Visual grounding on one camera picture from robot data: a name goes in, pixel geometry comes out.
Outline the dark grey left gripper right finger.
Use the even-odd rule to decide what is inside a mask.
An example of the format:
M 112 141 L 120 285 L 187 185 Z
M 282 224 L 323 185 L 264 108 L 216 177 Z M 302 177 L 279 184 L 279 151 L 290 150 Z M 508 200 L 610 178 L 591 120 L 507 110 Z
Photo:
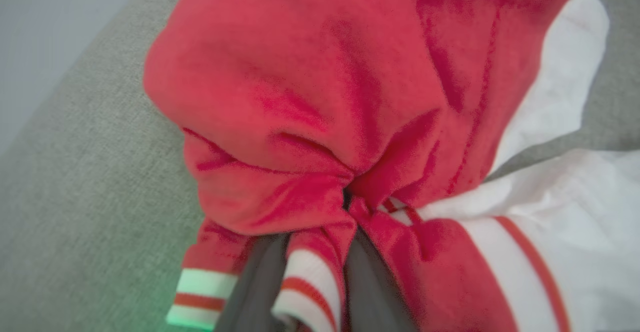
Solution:
M 391 271 L 361 228 L 350 244 L 345 282 L 352 332 L 417 330 Z

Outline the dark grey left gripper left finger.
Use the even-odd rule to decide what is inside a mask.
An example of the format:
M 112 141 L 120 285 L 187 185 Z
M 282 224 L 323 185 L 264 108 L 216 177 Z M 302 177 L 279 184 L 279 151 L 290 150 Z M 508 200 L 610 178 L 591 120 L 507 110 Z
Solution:
M 259 237 L 250 250 L 215 332 L 285 332 L 288 326 L 271 312 L 281 289 L 288 234 Z

